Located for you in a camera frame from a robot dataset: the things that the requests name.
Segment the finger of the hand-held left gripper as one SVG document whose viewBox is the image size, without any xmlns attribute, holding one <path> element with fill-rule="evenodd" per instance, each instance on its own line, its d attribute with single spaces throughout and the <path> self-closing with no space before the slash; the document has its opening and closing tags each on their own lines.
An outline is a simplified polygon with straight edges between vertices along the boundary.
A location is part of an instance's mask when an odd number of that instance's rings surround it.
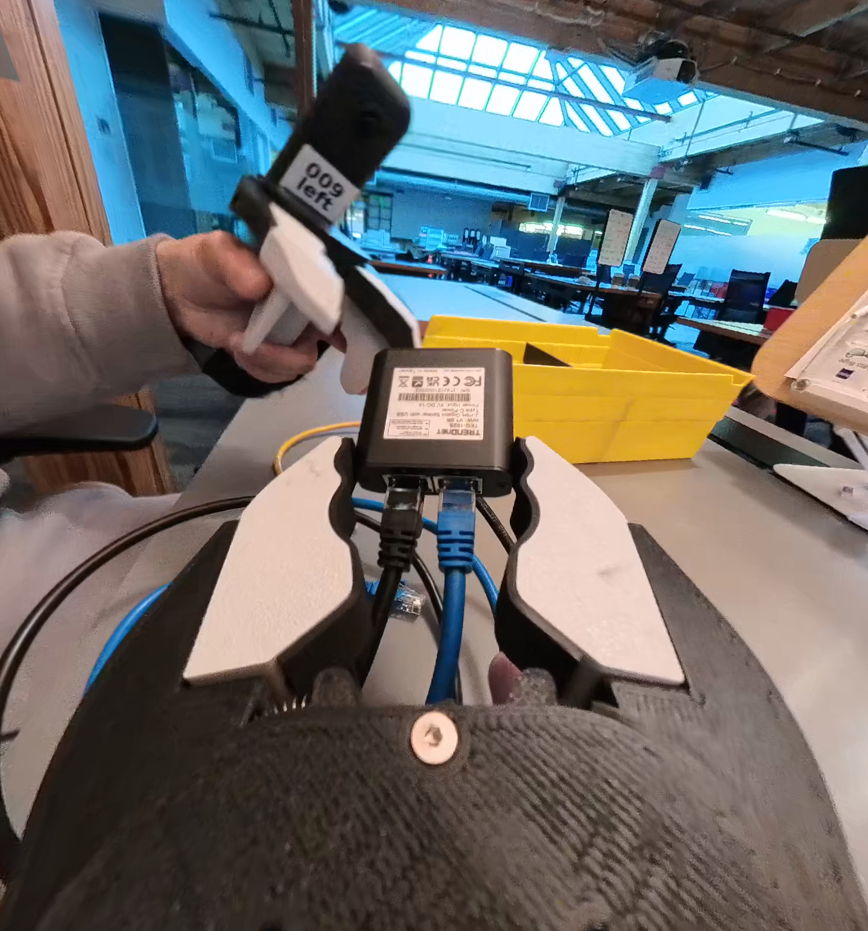
<svg viewBox="0 0 868 931">
<path fill-rule="evenodd" d="M 343 335 L 348 348 L 370 343 L 382 348 L 421 347 L 418 320 L 360 250 L 343 252 L 343 283 Z"/>
<path fill-rule="evenodd" d="M 386 341 L 370 323 L 342 323 L 346 341 L 340 384 L 347 395 L 364 395 L 370 384 L 375 355 L 386 348 Z"/>
</svg>

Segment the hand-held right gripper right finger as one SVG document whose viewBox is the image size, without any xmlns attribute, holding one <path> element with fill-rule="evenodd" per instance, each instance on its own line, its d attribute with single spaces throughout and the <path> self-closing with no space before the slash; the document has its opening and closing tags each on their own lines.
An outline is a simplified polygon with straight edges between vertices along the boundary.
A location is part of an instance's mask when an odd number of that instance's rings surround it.
<svg viewBox="0 0 868 931">
<path fill-rule="evenodd" d="M 614 501 L 535 436 L 512 451 L 514 541 L 495 608 L 499 651 L 565 688 L 578 669 L 682 688 L 686 676 Z"/>
</svg>

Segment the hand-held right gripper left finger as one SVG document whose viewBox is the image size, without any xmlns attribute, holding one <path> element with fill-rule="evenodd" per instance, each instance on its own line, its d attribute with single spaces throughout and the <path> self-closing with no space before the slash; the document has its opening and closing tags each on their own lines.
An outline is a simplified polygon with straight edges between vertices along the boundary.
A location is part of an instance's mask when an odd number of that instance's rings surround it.
<svg viewBox="0 0 868 931">
<path fill-rule="evenodd" d="M 371 638 L 352 537 L 355 443 L 333 436 L 274 478 L 234 533 L 184 667 L 192 685 L 261 678 L 311 688 L 355 670 Z"/>
</svg>

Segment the black network switch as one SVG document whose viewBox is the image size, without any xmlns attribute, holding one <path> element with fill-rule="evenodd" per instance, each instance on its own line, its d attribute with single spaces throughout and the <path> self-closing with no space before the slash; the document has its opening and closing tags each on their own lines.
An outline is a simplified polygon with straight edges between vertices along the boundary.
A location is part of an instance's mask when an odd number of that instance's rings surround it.
<svg viewBox="0 0 868 931">
<path fill-rule="evenodd" d="M 470 480 L 478 495 L 512 491 L 513 358 L 498 348 L 383 350 L 374 360 L 355 453 L 358 484 L 397 482 L 438 494 Z"/>
</svg>

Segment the person's left forearm grey sleeve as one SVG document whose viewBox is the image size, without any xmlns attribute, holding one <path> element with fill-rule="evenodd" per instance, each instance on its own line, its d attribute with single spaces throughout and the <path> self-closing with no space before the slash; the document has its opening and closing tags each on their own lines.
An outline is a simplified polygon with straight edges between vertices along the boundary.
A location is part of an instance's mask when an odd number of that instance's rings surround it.
<svg viewBox="0 0 868 931">
<path fill-rule="evenodd" d="M 163 241 L 0 243 L 0 436 L 198 372 L 164 300 Z"/>
</svg>

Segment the grey desk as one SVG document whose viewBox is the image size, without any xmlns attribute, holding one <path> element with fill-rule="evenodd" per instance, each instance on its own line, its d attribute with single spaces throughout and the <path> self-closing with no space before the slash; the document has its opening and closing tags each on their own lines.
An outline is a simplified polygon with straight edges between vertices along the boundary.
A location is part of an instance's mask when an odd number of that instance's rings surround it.
<svg viewBox="0 0 868 931">
<path fill-rule="evenodd" d="M 270 398 L 246 401 L 179 506 L 258 493 L 280 444 L 316 425 L 355 420 L 362 399 L 343 393 L 343 358 Z M 708 440 L 693 459 L 583 466 L 626 518 L 637 521 L 738 630 L 799 720 L 835 801 L 868 897 L 868 533 L 751 462 Z M 215 518 L 186 522 L 111 562 L 70 598 L 28 656 L 29 717 L 4 776 L 15 830 L 91 664 L 144 592 L 171 580 L 207 541 Z M 489 699 L 497 647 L 488 606 L 467 589 L 463 696 Z M 393 622 L 367 682 L 373 704 L 424 701 L 436 647 L 423 622 Z"/>
</svg>

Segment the person's left hand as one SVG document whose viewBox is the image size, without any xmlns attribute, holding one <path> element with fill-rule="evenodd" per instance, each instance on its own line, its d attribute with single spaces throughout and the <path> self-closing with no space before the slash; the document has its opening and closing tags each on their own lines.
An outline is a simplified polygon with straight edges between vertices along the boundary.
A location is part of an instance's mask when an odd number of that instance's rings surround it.
<svg viewBox="0 0 868 931">
<path fill-rule="evenodd" d="M 262 343 L 252 354 L 243 336 L 256 305 L 273 281 L 257 255 L 236 237 L 215 231 L 186 239 L 159 239 L 156 245 L 161 290 L 177 332 L 224 350 L 247 374 L 269 385 L 309 374 L 321 350 L 347 351 L 345 336 L 323 336 L 308 327 L 290 346 Z"/>
</svg>

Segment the yellow plastic bin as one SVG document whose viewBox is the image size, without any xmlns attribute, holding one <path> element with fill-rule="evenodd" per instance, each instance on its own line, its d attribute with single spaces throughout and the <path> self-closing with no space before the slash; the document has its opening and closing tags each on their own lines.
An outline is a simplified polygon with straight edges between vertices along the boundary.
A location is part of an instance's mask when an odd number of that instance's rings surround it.
<svg viewBox="0 0 868 931">
<path fill-rule="evenodd" d="M 498 348 L 513 359 L 514 431 L 572 464 L 688 459 L 752 375 L 590 325 L 435 316 L 426 348 Z"/>
</svg>

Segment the white standing board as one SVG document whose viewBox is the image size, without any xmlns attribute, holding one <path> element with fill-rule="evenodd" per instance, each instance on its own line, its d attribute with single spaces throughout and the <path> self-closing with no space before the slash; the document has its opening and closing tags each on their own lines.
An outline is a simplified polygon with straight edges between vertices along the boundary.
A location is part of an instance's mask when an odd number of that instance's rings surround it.
<svg viewBox="0 0 868 931">
<path fill-rule="evenodd" d="M 597 265 L 608 268 L 623 265 L 633 223 L 632 212 L 610 209 L 600 241 Z"/>
<path fill-rule="evenodd" d="M 660 275 L 665 272 L 681 231 L 682 224 L 672 220 L 660 219 L 656 222 L 641 264 L 641 274 Z"/>
</svg>

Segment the person's grey clothing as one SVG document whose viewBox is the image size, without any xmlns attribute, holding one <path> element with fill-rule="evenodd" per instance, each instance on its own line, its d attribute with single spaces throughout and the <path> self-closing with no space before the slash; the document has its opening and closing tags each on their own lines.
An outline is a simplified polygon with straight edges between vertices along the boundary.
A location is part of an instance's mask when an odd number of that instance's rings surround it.
<svg viewBox="0 0 868 931">
<path fill-rule="evenodd" d="M 24 510 L 0 504 L 0 656 L 64 576 L 118 537 L 169 513 L 179 497 L 135 497 L 87 482 Z M 61 604 L 11 688 L 4 725 L 18 733 L 3 758 L 3 786 L 18 832 L 104 643 L 149 589 L 120 588 L 138 556 L 134 549 L 111 561 Z"/>
</svg>

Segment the white document stand base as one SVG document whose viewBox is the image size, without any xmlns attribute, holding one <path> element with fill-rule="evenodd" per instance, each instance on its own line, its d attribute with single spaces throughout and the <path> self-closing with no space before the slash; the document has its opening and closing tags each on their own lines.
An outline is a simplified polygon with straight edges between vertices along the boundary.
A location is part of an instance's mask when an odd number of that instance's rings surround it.
<svg viewBox="0 0 868 931">
<path fill-rule="evenodd" d="M 859 469 L 778 464 L 773 472 L 868 532 L 868 436 L 839 425 L 833 432 L 858 461 Z"/>
</svg>

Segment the white ceiling projector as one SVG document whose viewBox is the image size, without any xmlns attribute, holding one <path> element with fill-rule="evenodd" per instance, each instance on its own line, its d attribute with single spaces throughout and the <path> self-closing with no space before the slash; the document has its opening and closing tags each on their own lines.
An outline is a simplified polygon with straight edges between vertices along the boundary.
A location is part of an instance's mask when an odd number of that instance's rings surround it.
<svg viewBox="0 0 868 931">
<path fill-rule="evenodd" d="M 694 86 L 698 76 L 698 65 L 692 58 L 651 58 L 627 73 L 619 93 L 624 99 L 653 108 L 678 99 Z"/>
</svg>

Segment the wooden document board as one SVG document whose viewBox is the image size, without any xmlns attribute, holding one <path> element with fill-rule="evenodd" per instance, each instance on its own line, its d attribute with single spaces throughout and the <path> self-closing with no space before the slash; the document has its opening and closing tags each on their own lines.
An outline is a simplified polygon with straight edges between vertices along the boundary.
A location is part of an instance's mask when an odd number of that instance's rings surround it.
<svg viewBox="0 0 868 931">
<path fill-rule="evenodd" d="M 757 353 L 752 374 L 767 396 L 868 436 L 868 410 L 797 391 L 787 371 L 868 293 L 868 235 Z"/>
</svg>

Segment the printed paper sheets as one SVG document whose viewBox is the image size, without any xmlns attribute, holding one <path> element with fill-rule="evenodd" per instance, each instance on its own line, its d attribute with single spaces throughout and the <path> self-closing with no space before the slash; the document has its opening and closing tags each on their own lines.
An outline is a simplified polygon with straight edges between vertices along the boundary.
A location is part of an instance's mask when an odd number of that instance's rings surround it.
<svg viewBox="0 0 868 931">
<path fill-rule="evenodd" d="M 786 373 L 792 387 L 868 410 L 868 293 Z"/>
</svg>

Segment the brown cardboard sheet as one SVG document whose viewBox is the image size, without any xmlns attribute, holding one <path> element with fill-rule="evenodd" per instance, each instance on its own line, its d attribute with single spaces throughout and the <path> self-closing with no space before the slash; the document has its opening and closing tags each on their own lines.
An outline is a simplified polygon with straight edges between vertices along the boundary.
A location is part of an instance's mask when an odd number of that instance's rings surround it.
<svg viewBox="0 0 868 931">
<path fill-rule="evenodd" d="M 861 239 L 820 239 L 809 250 L 797 283 L 794 304 L 801 307 L 861 243 Z"/>
</svg>

